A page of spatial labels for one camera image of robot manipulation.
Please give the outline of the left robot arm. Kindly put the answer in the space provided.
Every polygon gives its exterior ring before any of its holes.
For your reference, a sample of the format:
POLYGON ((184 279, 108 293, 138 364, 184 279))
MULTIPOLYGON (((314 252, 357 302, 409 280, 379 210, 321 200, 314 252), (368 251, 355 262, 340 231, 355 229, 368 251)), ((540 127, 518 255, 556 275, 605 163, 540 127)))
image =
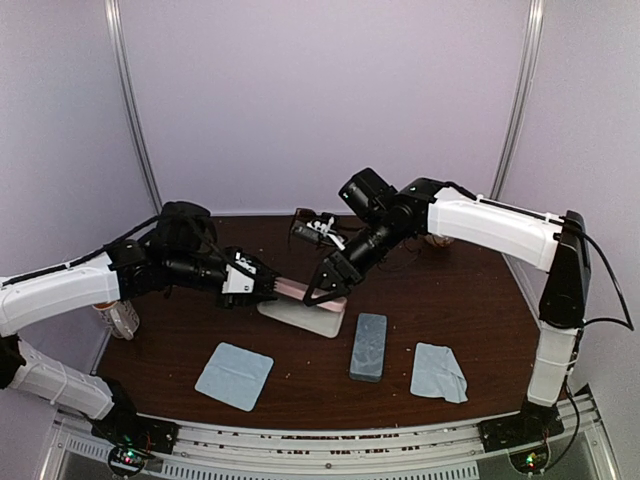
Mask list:
POLYGON ((173 287, 215 294, 220 307, 275 297, 277 272, 239 247, 221 247, 210 212, 186 201, 75 260, 1 281, 1 386, 75 409, 123 444, 144 424, 114 381, 83 374, 37 351, 20 330, 98 304, 131 301, 173 287))

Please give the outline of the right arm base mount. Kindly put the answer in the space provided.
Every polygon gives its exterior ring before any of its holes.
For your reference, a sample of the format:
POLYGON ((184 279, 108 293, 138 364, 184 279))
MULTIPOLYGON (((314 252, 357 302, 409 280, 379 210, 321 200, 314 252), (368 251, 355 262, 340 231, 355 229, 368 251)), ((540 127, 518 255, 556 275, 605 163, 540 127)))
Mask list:
POLYGON ((551 463, 549 440, 562 434, 563 423, 553 419, 544 426, 520 414, 484 420, 478 430, 486 453, 504 451, 511 466, 520 474, 542 474, 551 463))

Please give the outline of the grey-blue glasses case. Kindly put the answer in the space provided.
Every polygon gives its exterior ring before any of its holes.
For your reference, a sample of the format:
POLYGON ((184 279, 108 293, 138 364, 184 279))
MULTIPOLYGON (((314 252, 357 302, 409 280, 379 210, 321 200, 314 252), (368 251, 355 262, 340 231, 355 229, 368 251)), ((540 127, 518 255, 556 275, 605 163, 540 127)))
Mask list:
POLYGON ((383 376, 388 319, 385 315, 358 316, 349 366, 349 378, 378 383, 383 376))

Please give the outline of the pink glasses case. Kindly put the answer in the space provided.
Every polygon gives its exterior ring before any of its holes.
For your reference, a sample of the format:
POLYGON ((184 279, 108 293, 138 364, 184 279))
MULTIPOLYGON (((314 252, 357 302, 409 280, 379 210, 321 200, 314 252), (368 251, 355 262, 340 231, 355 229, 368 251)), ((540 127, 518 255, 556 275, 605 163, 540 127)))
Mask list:
POLYGON ((314 306, 303 302, 306 284, 285 277, 275 282, 276 299, 257 305, 261 315, 314 334, 335 338, 346 312, 347 299, 336 298, 314 306))

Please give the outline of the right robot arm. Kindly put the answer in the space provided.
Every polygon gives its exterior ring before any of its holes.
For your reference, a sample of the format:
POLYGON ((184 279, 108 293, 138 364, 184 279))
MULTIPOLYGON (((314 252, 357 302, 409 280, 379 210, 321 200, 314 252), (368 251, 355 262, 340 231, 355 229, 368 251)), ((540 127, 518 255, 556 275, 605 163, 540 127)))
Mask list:
POLYGON ((303 296, 307 306, 347 296, 398 244, 428 234, 479 245, 546 273, 532 377, 512 423, 519 440, 535 440, 556 416, 584 327, 591 273, 582 216, 509 206, 451 181, 418 178, 398 190, 371 168, 354 174, 339 195, 365 226, 316 268, 303 296))

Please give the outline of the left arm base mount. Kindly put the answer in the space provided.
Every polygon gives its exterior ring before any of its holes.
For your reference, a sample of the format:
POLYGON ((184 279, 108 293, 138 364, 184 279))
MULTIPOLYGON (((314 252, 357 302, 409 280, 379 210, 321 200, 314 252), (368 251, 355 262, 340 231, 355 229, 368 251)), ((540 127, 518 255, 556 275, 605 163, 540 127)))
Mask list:
POLYGON ((147 467, 162 463, 162 455, 173 453, 179 426, 174 422, 136 418, 133 425, 90 420, 91 434, 108 441, 107 466, 118 478, 131 478, 147 467))

